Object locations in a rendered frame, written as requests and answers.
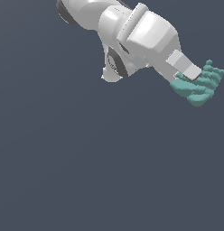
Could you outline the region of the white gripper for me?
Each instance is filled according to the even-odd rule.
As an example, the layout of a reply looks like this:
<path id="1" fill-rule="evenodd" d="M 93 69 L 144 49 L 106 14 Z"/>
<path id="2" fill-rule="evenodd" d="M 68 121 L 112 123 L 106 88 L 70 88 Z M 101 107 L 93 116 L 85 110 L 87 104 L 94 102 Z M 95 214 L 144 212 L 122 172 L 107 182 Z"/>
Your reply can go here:
<path id="1" fill-rule="evenodd" d="M 201 74 L 201 68 L 178 51 L 181 46 L 175 28 L 144 4 L 139 3 L 131 12 L 117 40 L 130 54 L 146 56 L 169 82 L 175 80 L 178 71 L 190 81 Z"/>

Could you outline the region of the teal lumpy object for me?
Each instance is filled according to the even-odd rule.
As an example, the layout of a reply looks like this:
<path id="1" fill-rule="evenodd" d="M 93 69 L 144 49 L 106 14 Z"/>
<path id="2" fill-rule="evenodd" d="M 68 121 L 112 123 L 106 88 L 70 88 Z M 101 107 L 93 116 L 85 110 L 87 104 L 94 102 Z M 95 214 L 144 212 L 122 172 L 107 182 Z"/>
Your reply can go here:
<path id="1" fill-rule="evenodd" d="M 207 60 L 201 74 L 194 81 L 188 80 L 182 73 L 177 73 L 170 86 L 193 106 L 202 106 L 214 96 L 223 76 L 224 69 L 214 68 L 212 60 Z"/>

